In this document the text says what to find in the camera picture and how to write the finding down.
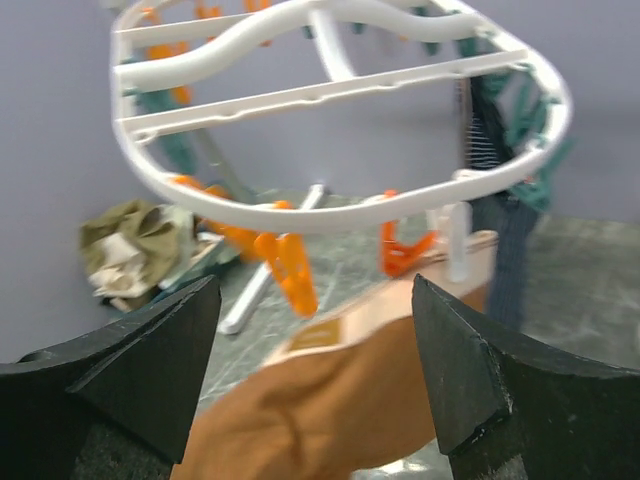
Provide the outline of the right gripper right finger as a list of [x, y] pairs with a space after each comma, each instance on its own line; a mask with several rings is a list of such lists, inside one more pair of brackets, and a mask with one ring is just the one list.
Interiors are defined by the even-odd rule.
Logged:
[[551, 347], [416, 277], [439, 449], [457, 479], [635, 479], [639, 374]]

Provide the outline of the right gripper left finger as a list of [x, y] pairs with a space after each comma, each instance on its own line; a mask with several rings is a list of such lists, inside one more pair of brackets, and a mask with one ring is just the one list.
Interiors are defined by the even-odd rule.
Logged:
[[183, 459], [221, 307], [208, 276], [1, 367], [5, 479], [166, 479]]

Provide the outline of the brown orange underwear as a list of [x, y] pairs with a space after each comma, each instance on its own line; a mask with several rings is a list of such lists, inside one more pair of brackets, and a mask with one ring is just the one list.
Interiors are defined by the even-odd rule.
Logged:
[[175, 479], [346, 479], [431, 442], [414, 274], [315, 319], [199, 414]]

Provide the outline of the khaki tan underwear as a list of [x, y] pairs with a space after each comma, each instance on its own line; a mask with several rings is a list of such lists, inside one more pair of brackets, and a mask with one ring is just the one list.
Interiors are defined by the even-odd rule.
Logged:
[[80, 227], [79, 249], [88, 278], [103, 263], [98, 242], [114, 233], [121, 233], [146, 255], [143, 275], [151, 288], [145, 294], [139, 298], [99, 297], [128, 312], [149, 303], [157, 295], [158, 284], [181, 260], [191, 256], [194, 217], [175, 205], [154, 205], [138, 199], [116, 205], [87, 221]]

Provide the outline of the navy striped underwear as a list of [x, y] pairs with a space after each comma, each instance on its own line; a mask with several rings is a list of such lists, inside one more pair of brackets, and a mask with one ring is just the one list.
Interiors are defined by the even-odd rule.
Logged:
[[[463, 165], [488, 171], [514, 156], [504, 140], [501, 113], [485, 90], [484, 78], [465, 78], [457, 84]], [[525, 318], [526, 254], [528, 237], [539, 213], [509, 191], [500, 191], [471, 202], [472, 229], [494, 230], [498, 245], [494, 275], [486, 304], [487, 315], [507, 328], [519, 331]]]

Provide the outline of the teal plastic laundry basket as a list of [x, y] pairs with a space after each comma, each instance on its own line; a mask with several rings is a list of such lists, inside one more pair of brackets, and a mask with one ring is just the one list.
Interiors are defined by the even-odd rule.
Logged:
[[218, 274], [240, 260], [236, 249], [227, 244], [222, 236], [201, 231], [196, 234], [191, 256], [181, 260], [170, 274], [159, 284], [159, 293], [152, 299], [158, 302], [187, 283], [202, 276]]

